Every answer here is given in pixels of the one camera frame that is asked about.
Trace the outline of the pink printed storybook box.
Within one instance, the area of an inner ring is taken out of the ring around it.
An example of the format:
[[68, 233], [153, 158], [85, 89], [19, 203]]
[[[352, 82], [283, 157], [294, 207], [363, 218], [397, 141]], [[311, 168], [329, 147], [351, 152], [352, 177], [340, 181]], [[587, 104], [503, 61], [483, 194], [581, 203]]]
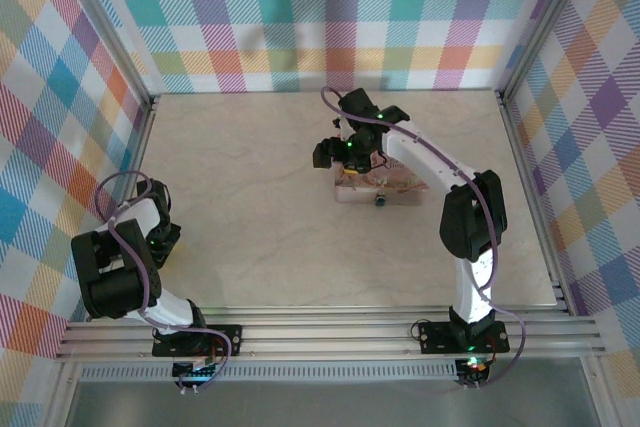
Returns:
[[371, 155], [371, 163], [371, 171], [359, 175], [345, 174], [342, 164], [333, 164], [337, 202], [374, 205], [379, 192], [387, 195], [386, 205], [420, 206], [424, 202], [429, 186], [404, 164], [377, 153]]

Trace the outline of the grey metal sheet panel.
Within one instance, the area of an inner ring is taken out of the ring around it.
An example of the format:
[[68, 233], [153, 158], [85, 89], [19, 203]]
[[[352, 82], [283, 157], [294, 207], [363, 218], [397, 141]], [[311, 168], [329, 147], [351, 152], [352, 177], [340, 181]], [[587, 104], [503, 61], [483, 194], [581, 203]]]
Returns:
[[65, 427], [602, 427], [576, 359], [526, 359], [496, 384], [81, 380]]

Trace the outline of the aluminium side frame rail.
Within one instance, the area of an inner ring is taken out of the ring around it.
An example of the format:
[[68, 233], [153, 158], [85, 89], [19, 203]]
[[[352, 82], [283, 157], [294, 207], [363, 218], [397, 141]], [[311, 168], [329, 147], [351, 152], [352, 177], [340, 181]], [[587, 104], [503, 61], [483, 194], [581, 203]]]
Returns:
[[160, 97], [154, 108], [143, 109], [142, 131], [134, 150], [132, 168], [106, 177], [96, 188], [94, 203], [112, 180], [124, 177], [125, 198], [111, 214], [102, 214], [103, 224], [76, 236], [71, 247], [84, 306], [94, 318], [118, 319], [132, 313], [143, 318], [161, 295], [157, 268], [145, 236], [135, 218], [138, 203], [136, 183], [151, 178], [141, 172]]
[[568, 288], [564, 273], [561, 269], [560, 259], [556, 250], [551, 230], [546, 222], [545, 212], [542, 201], [537, 191], [537, 185], [534, 180], [533, 172], [527, 161], [524, 144], [522, 143], [517, 132], [517, 125], [514, 121], [508, 103], [504, 98], [504, 94], [496, 90], [494, 92], [498, 109], [506, 130], [506, 134], [511, 146], [513, 157], [524, 195], [528, 204], [533, 226], [536, 232], [538, 243], [541, 247], [542, 255], [551, 280], [553, 289], [556, 291], [556, 298], [564, 303], [563, 311], [568, 315], [575, 316], [575, 304]]

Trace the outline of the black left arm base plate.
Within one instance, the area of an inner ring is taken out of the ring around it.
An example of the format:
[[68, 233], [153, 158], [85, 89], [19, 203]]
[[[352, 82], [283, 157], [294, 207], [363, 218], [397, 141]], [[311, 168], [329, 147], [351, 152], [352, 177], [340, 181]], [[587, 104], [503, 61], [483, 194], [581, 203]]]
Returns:
[[238, 356], [242, 343], [239, 324], [209, 324], [198, 332], [178, 331], [162, 335], [154, 332], [153, 357]]

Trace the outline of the aluminium triple rail beam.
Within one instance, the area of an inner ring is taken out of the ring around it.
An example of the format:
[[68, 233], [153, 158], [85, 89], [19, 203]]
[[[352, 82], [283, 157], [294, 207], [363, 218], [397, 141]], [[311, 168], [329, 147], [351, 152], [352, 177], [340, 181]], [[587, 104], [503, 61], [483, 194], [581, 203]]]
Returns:
[[[414, 360], [419, 319], [445, 321], [445, 309], [419, 307], [236, 307], [204, 312], [211, 324], [243, 328], [242, 361]], [[563, 309], [521, 312], [523, 323], [504, 322], [512, 348], [525, 345], [524, 356], [602, 355], [606, 348], [595, 321]], [[107, 362], [151, 360], [150, 327], [129, 319], [99, 319], [68, 325], [58, 361]]]

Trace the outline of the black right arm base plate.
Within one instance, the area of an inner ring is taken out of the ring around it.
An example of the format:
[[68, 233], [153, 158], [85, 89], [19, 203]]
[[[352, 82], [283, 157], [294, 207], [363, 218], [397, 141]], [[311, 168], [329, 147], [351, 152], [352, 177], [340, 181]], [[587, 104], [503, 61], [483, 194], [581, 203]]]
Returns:
[[482, 333], [469, 337], [451, 322], [421, 322], [418, 340], [422, 354], [507, 353], [510, 344], [505, 324], [494, 322]]

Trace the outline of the aluminium upright frame post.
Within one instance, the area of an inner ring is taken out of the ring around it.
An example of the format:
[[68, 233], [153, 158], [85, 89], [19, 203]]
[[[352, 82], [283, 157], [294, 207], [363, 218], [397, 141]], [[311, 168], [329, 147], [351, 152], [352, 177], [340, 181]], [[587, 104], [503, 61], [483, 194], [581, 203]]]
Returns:
[[144, 108], [146, 110], [152, 110], [154, 108], [155, 97], [145, 85], [142, 76], [117, 34], [114, 24], [109, 19], [102, 2], [100, 0], [79, 1], [97, 34], [122, 71], [124, 78], [130, 83], [134, 92], [141, 99]]
[[541, 51], [552, 28], [569, 0], [536, 0], [525, 30], [509, 57], [495, 89], [496, 96], [506, 104], [510, 101]]

